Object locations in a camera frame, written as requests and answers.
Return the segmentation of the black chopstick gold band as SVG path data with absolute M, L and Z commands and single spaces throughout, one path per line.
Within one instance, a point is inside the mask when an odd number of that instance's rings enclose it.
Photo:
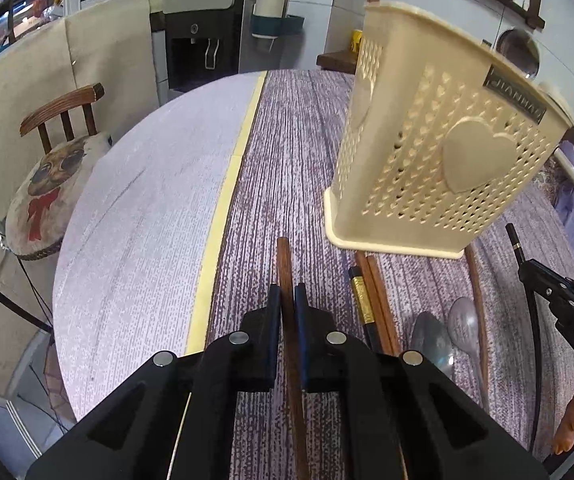
M 372 351 L 380 353 L 383 351 L 383 348 L 381 348 L 372 304 L 368 298 L 364 276 L 358 266 L 351 266 L 348 273 L 353 295 L 355 301 L 357 301 L 357 310 L 359 311 L 368 347 L 371 348 Z

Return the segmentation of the engraved steel spoon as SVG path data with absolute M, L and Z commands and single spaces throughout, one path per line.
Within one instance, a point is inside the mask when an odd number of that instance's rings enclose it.
M 488 412 L 489 398 L 481 374 L 479 325 L 473 300 L 461 297 L 454 301 L 448 314 L 448 332 L 452 344 L 455 344 L 470 358 L 470 366 L 477 382 L 481 406 Z

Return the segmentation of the brown wooden chopstick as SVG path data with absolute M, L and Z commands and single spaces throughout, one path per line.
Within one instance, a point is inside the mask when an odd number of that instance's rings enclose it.
M 305 424 L 299 368 L 298 333 L 296 313 L 293 307 L 293 268 L 289 239 L 278 237 L 276 247 L 278 286 L 281 290 L 281 320 L 285 356 L 285 376 L 288 411 L 293 435 L 296 475 L 298 479 L 310 478 L 307 448 L 307 425 Z
M 366 257 L 372 281 L 376 292 L 376 324 L 383 351 L 391 356 L 400 356 L 402 349 L 398 336 L 397 327 L 393 320 L 393 315 L 389 306 L 385 282 L 381 277 L 378 262 L 374 256 Z
M 380 296 L 375 281 L 375 266 L 372 263 L 372 259 L 365 255 L 364 252 L 355 253 L 355 262 L 358 266 L 360 266 L 361 272 L 363 274 L 366 292 L 369 303 L 371 304 L 381 351 L 383 351 L 385 354 L 388 354 L 388 356 L 393 356 L 394 352 L 391 344 L 392 340 L 389 335 L 385 317 L 383 316 L 383 307 L 381 306 Z

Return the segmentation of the steel ladle wooden handle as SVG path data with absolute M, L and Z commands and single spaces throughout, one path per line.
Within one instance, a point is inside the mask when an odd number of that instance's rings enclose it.
M 366 0 L 369 3 L 379 0 Z M 524 30 L 508 29 L 496 41 L 496 51 L 512 62 L 527 79 L 536 78 L 540 68 L 540 54 L 536 42 Z

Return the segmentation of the brown chopstick right side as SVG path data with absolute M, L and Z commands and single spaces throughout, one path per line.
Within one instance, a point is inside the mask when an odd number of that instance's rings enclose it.
M 480 276 L 473 244 L 469 244 L 464 249 L 464 255 L 467 262 L 468 273 L 470 274 L 470 285 L 472 285 L 473 302 L 478 321 L 479 361 L 481 369 L 482 389 L 484 389 L 484 393 L 487 393 L 489 385 L 488 334 L 486 327 L 484 297 L 482 297 Z

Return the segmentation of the purple woven tablecloth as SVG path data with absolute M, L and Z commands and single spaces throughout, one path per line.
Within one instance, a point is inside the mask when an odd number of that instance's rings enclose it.
M 293 277 L 339 327 L 360 335 L 347 271 L 353 255 L 330 244 L 323 194 L 333 179 L 353 80 L 317 70 L 244 74 L 171 101 L 180 130 L 183 249 L 196 260 L 198 296 L 186 349 L 233 330 L 266 295 L 276 242 L 286 237 Z M 530 184 L 475 243 L 490 340 L 491 416 L 537 458 L 574 392 L 574 352 L 540 312 L 543 359 L 534 361 L 525 293 L 505 226 L 526 255 L 574 278 L 574 252 L 550 201 Z

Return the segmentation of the large steel spoon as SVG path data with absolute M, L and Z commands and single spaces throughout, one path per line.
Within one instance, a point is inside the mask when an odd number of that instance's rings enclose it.
M 454 348 L 447 327 L 430 312 L 415 318 L 411 349 L 421 353 L 441 370 L 447 378 L 454 378 Z

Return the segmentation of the cream plastic utensil holder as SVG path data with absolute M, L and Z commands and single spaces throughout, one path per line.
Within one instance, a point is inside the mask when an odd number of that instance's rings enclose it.
M 368 3 L 326 235 L 350 250 L 460 258 L 571 126 L 564 102 L 461 29 Z

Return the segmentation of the pug print seat cushion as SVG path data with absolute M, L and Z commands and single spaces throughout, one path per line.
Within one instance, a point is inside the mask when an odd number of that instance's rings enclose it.
M 60 251 L 76 203 L 97 162 L 111 148 L 107 132 L 57 145 L 32 168 L 7 212 L 6 243 L 22 260 Z

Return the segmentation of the dark wooden counter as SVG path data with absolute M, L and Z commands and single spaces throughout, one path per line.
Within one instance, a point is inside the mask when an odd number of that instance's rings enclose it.
M 357 53 L 351 51 L 323 53 L 316 58 L 316 65 L 321 70 L 353 75 L 357 70 Z

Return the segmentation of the yellow mug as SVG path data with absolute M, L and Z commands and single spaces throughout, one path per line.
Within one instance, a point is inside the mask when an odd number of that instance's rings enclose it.
M 358 54 L 361 49 L 363 39 L 363 32 L 361 29 L 353 29 L 350 37 L 350 51 L 352 53 Z

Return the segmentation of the wooden chair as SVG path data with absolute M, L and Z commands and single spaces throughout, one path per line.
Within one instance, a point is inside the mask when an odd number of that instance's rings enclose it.
M 98 129 L 96 127 L 92 105 L 98 102 L 103 96 L 104 86 L 100 82 L 88 84 L 80 89 L 68 92 L 63 96 L 58 96 L 57 99 L 48 102 L 26 116 L 20 124 L 19 134 L 20 136 L 26 136 L 33 130 L 37 130 L 40 136 L 40 142 L 42 142 L 43 151 L 45 154 L 48 154 L 52 151 L 52 143 L 50 143 L 49 140 L 46 122 L 59 116 L 64 137 L 67 141 L 72 141 L 74 139 L 74 131 L 69 112 L 74 108 L 81 107 L 87 133 L 90 136 L 96 136 Z

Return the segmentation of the teal towel holder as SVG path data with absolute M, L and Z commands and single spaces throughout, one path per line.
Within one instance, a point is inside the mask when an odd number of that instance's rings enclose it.
M 271 18 L 252 14 L 250 30 L 252 36 L 258 39 L 277 39 L 279 37 L 296 36 L 302 32 L 304 17 L 287 14 L 282 18 Z

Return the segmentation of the water dispenser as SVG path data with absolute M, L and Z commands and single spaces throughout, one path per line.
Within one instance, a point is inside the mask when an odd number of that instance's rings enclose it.
M 159 99 L 263 69 L 251 34 L 255 0 L 150 0 Z

